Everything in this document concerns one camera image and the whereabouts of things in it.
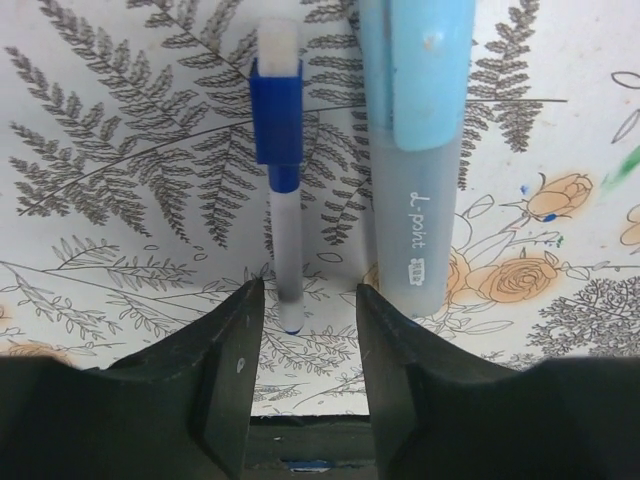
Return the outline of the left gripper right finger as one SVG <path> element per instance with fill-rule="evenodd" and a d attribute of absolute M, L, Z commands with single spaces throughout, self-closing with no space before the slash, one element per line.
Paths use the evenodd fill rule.
<path fill-rule="evenodd" d="M 372 287 L 356 320 L 382 479 L 635 479 L 639 361 L 513 370 L 406 318 Z"/>

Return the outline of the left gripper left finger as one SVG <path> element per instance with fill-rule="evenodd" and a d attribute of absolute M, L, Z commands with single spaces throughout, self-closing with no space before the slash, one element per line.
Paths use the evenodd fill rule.
<path fill-rule="evenodd" d="M 252 280 L 106 369 L 1 361 L 5 479 L 238 479 L 264 321 Z"/>

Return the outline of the thin blue pen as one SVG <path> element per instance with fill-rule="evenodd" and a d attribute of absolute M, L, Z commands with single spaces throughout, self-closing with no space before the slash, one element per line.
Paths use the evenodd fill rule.
<path fill-rule="evenodd" d="M 270 212 L 279 322 L 295 335 L 305 322 L 300 192 L 271 191 Z"/>

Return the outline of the blue pen cap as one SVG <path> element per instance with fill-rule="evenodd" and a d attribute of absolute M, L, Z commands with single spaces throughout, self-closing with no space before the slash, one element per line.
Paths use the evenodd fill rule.
<path fill-rule="evenodd" d="M 297 22 L 261 19 L 249 76 L 256 163 L 267 167 L 270 189 L 280 194 L 292 193 L 300 186 L 302 73 Z"/>

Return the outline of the light blue highlighter cap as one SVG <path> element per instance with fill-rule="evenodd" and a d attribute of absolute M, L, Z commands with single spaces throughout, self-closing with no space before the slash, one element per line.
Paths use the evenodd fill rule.
<path fill-rule="evenodd" d="M 370 127 L 404 151 L 443 147 L 463 124 L 474 1 L 360 1 Z"/>

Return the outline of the light blue highlighter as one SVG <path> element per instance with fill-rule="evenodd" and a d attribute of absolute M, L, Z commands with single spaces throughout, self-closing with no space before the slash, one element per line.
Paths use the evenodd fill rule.
<path fill-rule="evenodd" d="M 369 134 L 379 291 L 409 318 L 445 303 L 460 140 L 405 151 L 389 131 Z"/>

